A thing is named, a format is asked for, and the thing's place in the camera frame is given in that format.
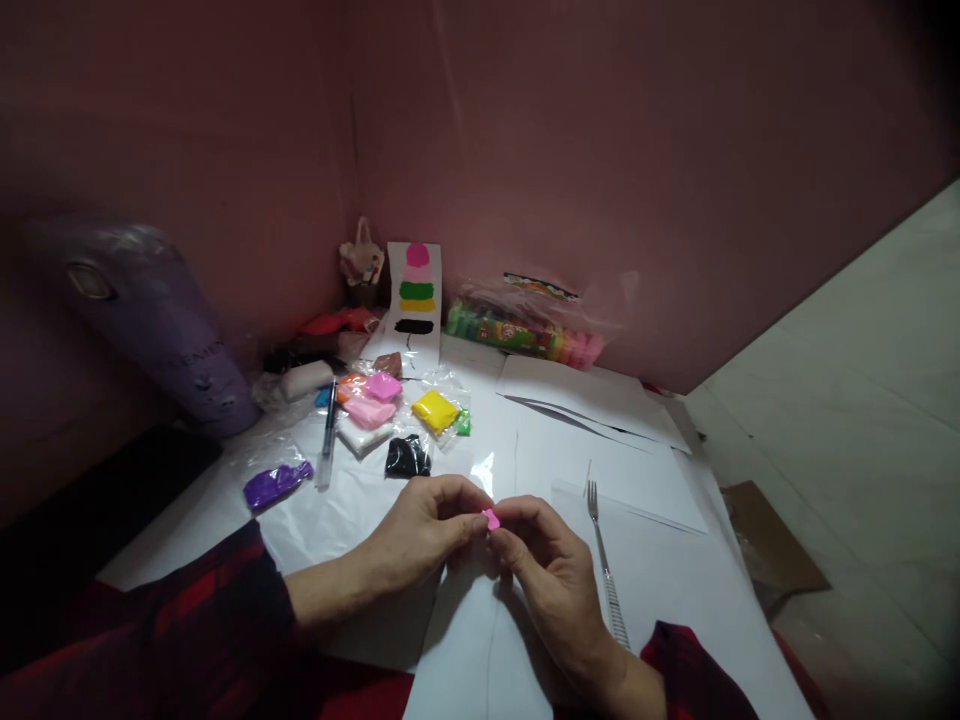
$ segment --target sleeve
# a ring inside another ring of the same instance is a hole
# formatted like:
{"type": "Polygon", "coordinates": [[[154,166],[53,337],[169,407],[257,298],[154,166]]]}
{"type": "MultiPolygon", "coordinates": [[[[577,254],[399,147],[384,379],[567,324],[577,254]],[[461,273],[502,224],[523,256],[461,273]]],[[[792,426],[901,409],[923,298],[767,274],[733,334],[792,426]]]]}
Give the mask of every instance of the sleeve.
{"type": "Polygon", "coordinates": [[[690,628],[657,622],[640,658],[663,676],[669,720],[756,720],[740,686],[690,628]]]}
{"type": "Polygon", "coordinates": [[[0,681],[0,707],[11,717],[233,718],[295,657],[286,585],[255,521],[124,600],[112,626],[0,681]]]}

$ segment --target green shape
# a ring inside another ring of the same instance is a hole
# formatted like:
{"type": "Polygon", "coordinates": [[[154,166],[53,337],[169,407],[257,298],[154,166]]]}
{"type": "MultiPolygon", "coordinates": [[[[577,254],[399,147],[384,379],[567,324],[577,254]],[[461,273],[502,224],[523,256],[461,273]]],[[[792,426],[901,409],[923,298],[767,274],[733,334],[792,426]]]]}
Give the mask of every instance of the green shape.
{"type": "Polygon", "coordinates": [[[470,435],[470,411],[461,410],[460,416],[453,421],[453,426],[457,429],[457,435],[470,435]]]}
{"type": "Polygon", "coordinates": [[[400,283],[400,297],[404,300],[429,300],[433,297],[433,283],[400,283]]]}

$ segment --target black shape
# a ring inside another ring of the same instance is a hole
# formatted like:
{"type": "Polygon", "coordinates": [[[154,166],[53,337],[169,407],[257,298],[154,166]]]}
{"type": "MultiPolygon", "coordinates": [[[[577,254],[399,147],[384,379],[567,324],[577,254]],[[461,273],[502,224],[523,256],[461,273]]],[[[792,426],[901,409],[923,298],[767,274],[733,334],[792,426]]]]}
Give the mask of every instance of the black shape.
{"type": "Polygon", "coordinates": [[[393,438],[390,441],[386,472],[394,477],[430,476],[430,457],[424,451],[417,435],[393,438]]]}
{"type": "Polygon", "coordinates": [[[411,333],[413,335],[429,335],[433,332],[432,320],[400,320],[393,329],[399,333],[411,333]]]}

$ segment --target floor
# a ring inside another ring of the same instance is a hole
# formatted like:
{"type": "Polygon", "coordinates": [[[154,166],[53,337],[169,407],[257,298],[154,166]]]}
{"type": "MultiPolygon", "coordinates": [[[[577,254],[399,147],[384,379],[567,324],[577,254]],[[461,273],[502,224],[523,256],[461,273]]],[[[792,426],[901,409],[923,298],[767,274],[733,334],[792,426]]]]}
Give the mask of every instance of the floor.
{"type": "Polygon", "coordinates": [[[834,716],[929,717],[960,663],[960,182],[685,401],[833,586],[774,627],[834,716]]]}

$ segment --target pink shape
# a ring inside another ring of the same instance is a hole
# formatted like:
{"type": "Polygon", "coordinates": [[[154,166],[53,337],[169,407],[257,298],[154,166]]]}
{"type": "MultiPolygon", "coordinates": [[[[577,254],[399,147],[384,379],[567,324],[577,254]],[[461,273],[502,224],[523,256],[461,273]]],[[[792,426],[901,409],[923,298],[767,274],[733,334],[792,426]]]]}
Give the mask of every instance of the pink shape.
{"type": "Polygon", "coordinates": [[[422,268],[410,267],[409,265],[403,266],[403,276],[404,282],[415,282],[415,283],[424,283],[424,282],[433,282],[433,270],[430,269],[429,265],[426,265],[422,268]]]}
{"type": "Polygon", "coordinates": [[[500,518],[493,514],[493,510],[483,510],[480,514],[486,515],[490,521],[487,523],[487,532],[493,532],[500,527],[500,518]]]}
{"type": "Polygon", "coordinates": [[[430,264],[430,251],[423,243],[410,243],[407,248],[407,265],[410,267],[426,267],[430,264]]]}
{"type": "Polygon", "coordinates": [[[367,380],[367,392],[380,400],[389,400],[403,390],[403,385],[387,373],[377,373],[367,380]]]}
{"type": "Polygon", "coordinates": [[[343,409],[350,413],[350,419],[364,430],[376,430],[393,417],[397,406],[373,398],[359,397],[347,400],[343,409]]]}

